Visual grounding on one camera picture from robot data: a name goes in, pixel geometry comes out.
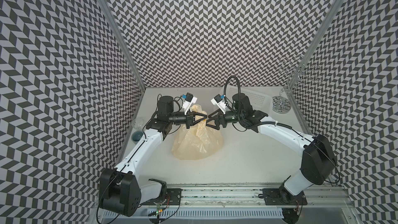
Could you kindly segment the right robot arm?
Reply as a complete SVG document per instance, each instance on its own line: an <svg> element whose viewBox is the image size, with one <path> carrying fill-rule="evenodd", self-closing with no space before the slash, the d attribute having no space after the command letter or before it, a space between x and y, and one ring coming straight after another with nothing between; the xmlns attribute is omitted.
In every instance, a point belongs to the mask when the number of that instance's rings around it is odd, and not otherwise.
<svg viewBox="0 0 398 224"><path fill-rule="evenodd" d="M279 141L301 157L301 167L297 172L283 181L279 188L266 190L264 198L281 205L304 205L304 190L312 185L322 185L337 168L336 156L325 136L301 133L265 112L254 110L247 95L233 95L231 106L227 105L226 96L219 94L212 98L211 103L218 109L208 115L207 127L219 130L229 123L239 123L247 130Z"/></svg>

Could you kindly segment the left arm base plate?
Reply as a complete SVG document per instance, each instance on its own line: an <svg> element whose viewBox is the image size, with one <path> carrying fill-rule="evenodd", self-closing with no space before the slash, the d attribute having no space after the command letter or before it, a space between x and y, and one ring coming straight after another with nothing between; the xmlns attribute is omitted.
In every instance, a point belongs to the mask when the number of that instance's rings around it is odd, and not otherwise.
<svg viewBox="0 0 398 224"><path fill-rule="evenodd" d="M170 188L167 189L166 194L164 196L160 196L156 199L151 199L143 205L157 205L157 204L162 204L162 205L169 205L169 206L179 206L181 202L181 196L182 196L182 189L181 188Z"/></svg>

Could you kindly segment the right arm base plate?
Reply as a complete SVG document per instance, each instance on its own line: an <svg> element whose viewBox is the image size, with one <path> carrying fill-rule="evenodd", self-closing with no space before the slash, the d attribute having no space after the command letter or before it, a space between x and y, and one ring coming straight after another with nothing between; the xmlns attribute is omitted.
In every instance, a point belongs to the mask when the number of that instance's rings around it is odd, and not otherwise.
<svg viewBox="0 0 398 224"><path fill-rule="evenodd" d="M300 192L298 195L294 196L285 189L263 188L262 195L266 205L284 205L284 206L308 205L308 202L306 200L303 191Z"/></svg>

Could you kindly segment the clear glass with teal base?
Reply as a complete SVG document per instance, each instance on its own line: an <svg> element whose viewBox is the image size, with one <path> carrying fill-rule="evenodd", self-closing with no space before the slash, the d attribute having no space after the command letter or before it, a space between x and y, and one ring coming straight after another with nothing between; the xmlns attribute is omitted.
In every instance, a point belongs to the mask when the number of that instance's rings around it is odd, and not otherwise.
<svg viewBox="0 0 398 224"><path fill-rule="evenodd" d="M139 142L144 135L143 132L144 126L144 119L141 117L137 117L132 122L132 134L131 134L131 141Z"/></svg>

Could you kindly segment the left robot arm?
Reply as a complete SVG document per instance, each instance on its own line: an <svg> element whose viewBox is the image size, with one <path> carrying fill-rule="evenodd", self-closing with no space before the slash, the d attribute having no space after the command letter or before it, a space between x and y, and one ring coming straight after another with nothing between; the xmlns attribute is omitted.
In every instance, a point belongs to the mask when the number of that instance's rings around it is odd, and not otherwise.
<svg viewBox="0 0 398 224"><path fill-rule="evenodd" d="M190 111L196 97L186 93L181 98L182 106L175 110L176 99L160 97L155 112L143 128L143 136L133 150L113 169L103 170L99 178L99 208L130 217L141 204L166 198L165 181L152 178L141 186L138 179L144 164L174 125L190 128L207 118L205 114Z"/></svg>

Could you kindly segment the aluminium mounting rail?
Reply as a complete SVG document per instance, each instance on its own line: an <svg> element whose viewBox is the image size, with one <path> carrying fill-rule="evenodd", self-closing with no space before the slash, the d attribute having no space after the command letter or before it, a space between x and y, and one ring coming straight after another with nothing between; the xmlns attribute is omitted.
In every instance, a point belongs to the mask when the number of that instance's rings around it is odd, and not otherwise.
<svg viewBox="0 0 398 224"><path fill-rule="evenodd" d="M268 207L258 197L263 189L278 188L279 183L246 184L168 184L170 188L182 189L181 207L185 208L239 208ZM353 208L347 191L338 186L313 185L304 191L306 208Z"/></svg>

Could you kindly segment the white vent grille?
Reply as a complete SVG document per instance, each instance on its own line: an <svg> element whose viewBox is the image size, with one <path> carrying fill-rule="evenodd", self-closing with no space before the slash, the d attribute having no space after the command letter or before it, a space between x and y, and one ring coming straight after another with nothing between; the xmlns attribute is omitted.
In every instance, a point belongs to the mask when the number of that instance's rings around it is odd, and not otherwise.
<svg viewBox="0 0 398 224"><path fill-rule="evenodd" d="M160 219L283 219L281 208L176 208L167 209Z"/></svg>

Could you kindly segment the banana print plastic bag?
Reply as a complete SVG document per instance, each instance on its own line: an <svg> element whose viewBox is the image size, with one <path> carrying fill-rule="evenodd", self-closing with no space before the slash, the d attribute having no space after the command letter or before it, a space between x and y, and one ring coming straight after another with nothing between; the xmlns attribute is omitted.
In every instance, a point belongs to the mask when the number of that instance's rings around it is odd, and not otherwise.
<svg viewBox="0 0 398 224"><path fill-rule="evenodd" d="M172 146L172 154L180 160L205 159L223 147L221 131L199 126L189 129L183 125L176 133Z"/></svg>

